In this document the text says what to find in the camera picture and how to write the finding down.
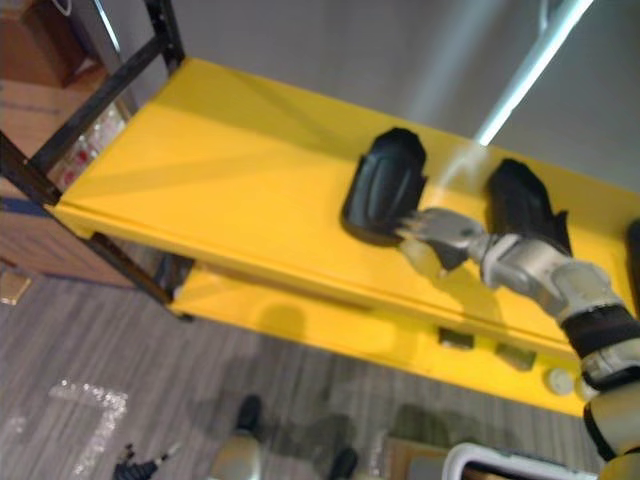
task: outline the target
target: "white tape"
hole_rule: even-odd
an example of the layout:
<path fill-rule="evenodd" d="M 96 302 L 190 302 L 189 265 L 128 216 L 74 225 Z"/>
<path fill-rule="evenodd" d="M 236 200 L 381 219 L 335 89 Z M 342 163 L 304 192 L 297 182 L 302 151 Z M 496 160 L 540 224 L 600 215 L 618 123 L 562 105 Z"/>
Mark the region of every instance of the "white tape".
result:
<path fill-rule="evenodd" d="M 127 413 L 127 394 L 88 383 L 75 384 L 62 380 L 49 391 L 49 395 L 62 400 L 104 409 L 95 432 L 75 462 L 72 480 L 89 479 L 117 428 Z"/>

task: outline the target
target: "white wall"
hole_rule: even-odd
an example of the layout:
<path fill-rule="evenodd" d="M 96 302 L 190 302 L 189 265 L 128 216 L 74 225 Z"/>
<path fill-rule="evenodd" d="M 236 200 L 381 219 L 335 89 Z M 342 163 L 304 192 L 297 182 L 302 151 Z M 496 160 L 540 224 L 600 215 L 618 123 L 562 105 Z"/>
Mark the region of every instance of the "white wall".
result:
<path fill-rule="evenodd" d="M 130 54 L 151 35 L 142 2 L 103 1 Z M 465 136 L 535 40 L 538 5 L 174 0 L 189 55 Z M 639 25 L 638 0 L 596 0 L 495 143 L 640 191 Z M 158 62 L 135 94 L 164 81 Z"/>

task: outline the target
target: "black shoe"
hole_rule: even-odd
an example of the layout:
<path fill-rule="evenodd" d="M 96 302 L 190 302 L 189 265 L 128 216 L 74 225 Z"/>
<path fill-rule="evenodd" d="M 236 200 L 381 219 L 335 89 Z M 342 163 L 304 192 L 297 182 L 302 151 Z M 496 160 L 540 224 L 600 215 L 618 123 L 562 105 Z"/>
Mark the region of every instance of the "black shoe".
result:
<path fill-rule="evenodd" d="M 339 480 L 344 478 L 351 478 L 353 472 L 358 465 L 358 454 L 356 451 L 347 447 L 340 451 L 336 458 L 333 459 L 333 465 L 331 465 L 331 473 L 329 473 L 328 480 Z"/>
<path fill-rule="evenodd" d="M 262 413 L 262 400 L 257 395 L 245 397 L 238 411 L 236 430 L 244 430 L 254 437 L 257 434 Z"/>

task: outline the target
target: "wooden floor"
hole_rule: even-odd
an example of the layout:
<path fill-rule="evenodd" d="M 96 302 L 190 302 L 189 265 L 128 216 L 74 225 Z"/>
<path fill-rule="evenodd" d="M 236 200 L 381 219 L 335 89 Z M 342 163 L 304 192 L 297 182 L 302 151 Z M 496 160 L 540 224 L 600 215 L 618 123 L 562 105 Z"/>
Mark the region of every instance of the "wooden floor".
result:
<path fill-rule="evenodd" d="M 364 454 L 385 430 L 599 468 L 579 419 L 214 322 L 179 323 L 139 292 L 70 280 L 39 279 L 18 306 L 0 305 L 0 375 L 2 480 L 79 478 L 73 467 L 102 411 L 51 395 L 65 379 L 128 395 L 88 478 L 110 479 L 130 441 L 144 457 L 182 441 L 154 478 L 205 478 L 251 392 L 266 407 L 267 479 L 323 478 L 340 446 Z"/>

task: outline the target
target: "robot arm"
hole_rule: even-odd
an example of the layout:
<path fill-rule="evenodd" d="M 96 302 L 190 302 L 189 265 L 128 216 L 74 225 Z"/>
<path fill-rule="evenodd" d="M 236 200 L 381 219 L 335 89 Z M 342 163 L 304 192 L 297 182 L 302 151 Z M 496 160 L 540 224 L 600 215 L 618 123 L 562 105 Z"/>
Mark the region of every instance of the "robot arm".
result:
<path fill-rule="evenodd" d="M 585 381 L 600 391 L 584 411 L 598 452 L 610 461 L 600 478 L 640 478 L 640 322 L 607 274 L 543 240 L 488 234 L 451 210 L 431 208 L 403 223 L 399 233 L 430 245 L 446 270 L 470 258 L 486 285 L 531 298 L 558 322 L 581 359 Z M 419 251 L 402 250 L 409 257 Z"/>

